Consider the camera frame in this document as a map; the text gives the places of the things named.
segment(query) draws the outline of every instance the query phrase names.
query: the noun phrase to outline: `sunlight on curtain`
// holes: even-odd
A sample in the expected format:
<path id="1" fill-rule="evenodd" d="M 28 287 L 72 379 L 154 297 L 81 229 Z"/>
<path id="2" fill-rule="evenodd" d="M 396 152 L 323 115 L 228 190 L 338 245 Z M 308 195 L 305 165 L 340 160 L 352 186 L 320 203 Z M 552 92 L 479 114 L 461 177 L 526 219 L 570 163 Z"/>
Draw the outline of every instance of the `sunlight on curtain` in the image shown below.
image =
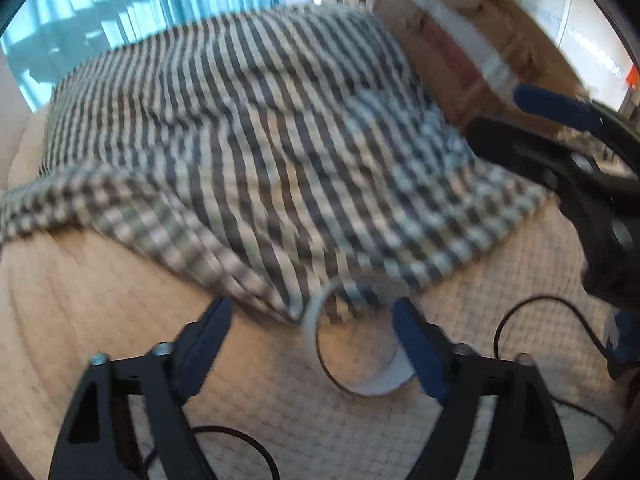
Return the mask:
<path id="1" fill-rule="evenodd" d="M 181 23 L 279 0 L 27 0 L 0 39 L 35 110 L 78 64 Z"/>

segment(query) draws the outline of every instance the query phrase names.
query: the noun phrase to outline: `white ring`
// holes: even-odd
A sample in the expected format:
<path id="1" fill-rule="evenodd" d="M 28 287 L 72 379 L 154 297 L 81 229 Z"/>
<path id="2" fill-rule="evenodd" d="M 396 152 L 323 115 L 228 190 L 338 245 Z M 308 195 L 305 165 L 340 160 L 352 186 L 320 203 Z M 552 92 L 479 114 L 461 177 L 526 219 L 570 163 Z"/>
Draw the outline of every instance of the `white ring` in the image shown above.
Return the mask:
<path id="1" fill-rule="evenodd" d="M 409 296 L 409 288 L 404 283 L 397 282 L 382 272 L 374 272 L 372 270 L 358 272 L 351 276 L 350 282 L 366 282 L 373 285 L 378 297 L 388 308 L 391 308 L 393 302 L 398 298 Z M 327 377 L 332 384 L 344 392 L 363 397 L 388 395 L 415 375 L 414 368 L 400 345 L 398 345 L 396 355 L 388 367 L 361 384 L 342 384 L 331 375 L 331 372 L 324 364 L 318 340 L 320 318 L 322 317 L 326 300 L 338 287 L 343 285 L 345 283 L 340 277 L 332 279 L 311 299 L 306 308 L 305 315 L 302 318 L 301 329 L 303 346 L 308 362 L 314 370 Z"/>

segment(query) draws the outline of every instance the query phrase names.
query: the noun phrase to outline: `screw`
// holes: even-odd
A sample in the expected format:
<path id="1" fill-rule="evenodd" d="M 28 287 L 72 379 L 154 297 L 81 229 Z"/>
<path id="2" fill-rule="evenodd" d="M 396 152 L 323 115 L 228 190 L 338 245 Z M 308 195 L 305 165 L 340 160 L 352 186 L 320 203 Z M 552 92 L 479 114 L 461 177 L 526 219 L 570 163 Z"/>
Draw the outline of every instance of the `screw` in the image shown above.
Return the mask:
<path id="1" fill-rule="evenodd" d="M 173 350 L 173 343 L 158 343 L 154 346 L 153 353 L 155 355 L 169 355 Z"/>
<path id="2" fill-rule="evenodd" d="M 634 240 L 631 237 L 629 229 L 620 220 L 614 218 L 611 221 L 611 229 L 616 241 L 623 249 L 631 251 L 634 248 Z"/>
<path id="3" fill-rule="evenodd" d="M 595 171 L 595 169 L 589 162 L 589 159 L 581 153 L 573 152 L 571 154 L 571 160 L 575 163 L 576 166 L 578 166 L 578 168 L 583 170 L 585 173 L 593 173 Z"/>
<path id="4" fill-rule="evenodd" d="M 92 356 L 89 359 L 91 366 L 100 366 L 105 364 L 109 360 L 109 356 L 107 354 L 103 354 L 102 352 L 98 352 L 96 355 Z"/>
<path id="5" fill-rule="evenodd" d="M 469 343 L 456 343 L 453 353 L 458 355 L 478 355 L 478 352 Z"/>
<path id="6" fill-rule="evenodd" d="M 525 366 L 535 366 L 536 362 L 533 360 L 529 354 L 518 354 L 516 357 L 516 362 Z"/>
<path id="7" fill-rule="evenodd" d="M 542 172 L 542 180 L 545 181 L 545 184 L 549 189 L 552 189 L 554 191 L 558 189 L 558 177 L 556 177 L 554 172 L 549 168 Z"/>

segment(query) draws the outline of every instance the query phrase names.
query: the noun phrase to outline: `teal curtain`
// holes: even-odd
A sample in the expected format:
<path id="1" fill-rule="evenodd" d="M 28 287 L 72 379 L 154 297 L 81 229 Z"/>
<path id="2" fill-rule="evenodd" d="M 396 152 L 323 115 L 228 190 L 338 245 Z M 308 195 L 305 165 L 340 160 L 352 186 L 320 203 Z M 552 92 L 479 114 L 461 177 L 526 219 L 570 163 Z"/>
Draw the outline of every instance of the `teal curtain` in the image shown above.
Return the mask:
<path id="1" fill-rule="evenodd" d="M 87 59 L 181 23 L 280 0 L 27 0 L 0 38 L 32 109 Z"/>

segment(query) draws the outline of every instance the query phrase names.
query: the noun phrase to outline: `striped cloth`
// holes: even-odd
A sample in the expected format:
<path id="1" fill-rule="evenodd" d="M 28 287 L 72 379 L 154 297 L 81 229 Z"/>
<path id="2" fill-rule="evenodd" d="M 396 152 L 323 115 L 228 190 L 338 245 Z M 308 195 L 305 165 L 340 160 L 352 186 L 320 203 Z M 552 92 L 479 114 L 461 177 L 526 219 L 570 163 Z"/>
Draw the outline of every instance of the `striped cloth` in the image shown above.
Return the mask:
<path id="1" fill-rule="evenodd" d="M 448 276 L 544 199 L 475 160 L 382 23 L 343 6 L 103 54 L 56 88 L 45 144 L 40 178 L 2 197 L 0 241 L 91 228 L 289 322 L 356 269 Z M 338 297 L 335 319 L 375 304 Z"/>

